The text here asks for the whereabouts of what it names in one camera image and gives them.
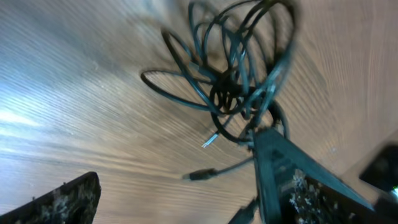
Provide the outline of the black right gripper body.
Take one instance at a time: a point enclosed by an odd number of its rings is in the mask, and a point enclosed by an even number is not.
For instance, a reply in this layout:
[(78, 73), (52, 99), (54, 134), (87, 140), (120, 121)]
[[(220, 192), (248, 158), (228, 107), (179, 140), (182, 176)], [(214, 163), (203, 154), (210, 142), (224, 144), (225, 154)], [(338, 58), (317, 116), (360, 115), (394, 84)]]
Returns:
[(397, 145), (384, 146), (359, 179), (385, 192), (397, 188)]

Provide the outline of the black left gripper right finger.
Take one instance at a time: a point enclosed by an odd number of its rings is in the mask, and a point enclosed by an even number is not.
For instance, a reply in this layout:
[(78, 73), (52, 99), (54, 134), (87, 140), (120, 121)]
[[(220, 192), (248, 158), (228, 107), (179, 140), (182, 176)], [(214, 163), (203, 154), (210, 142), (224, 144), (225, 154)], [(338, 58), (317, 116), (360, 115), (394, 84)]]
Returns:
[(263, 223), (282, 223), (283, 198), (293, 191), (294, 174), (304, 174), (338, 196), (373, 211), (373, 206), (340, 178), (324, 168), (274, 129), (254, 134), (252, 153)]

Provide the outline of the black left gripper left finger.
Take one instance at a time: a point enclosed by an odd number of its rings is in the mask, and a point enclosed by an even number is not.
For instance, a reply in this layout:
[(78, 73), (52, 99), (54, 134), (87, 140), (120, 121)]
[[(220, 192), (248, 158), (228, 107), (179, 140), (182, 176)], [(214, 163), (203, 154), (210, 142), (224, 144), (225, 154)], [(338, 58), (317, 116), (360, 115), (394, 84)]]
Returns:
[(96, 172), (87, 172), (1, 215), (2, 224), (92, 224), (101, 197)]

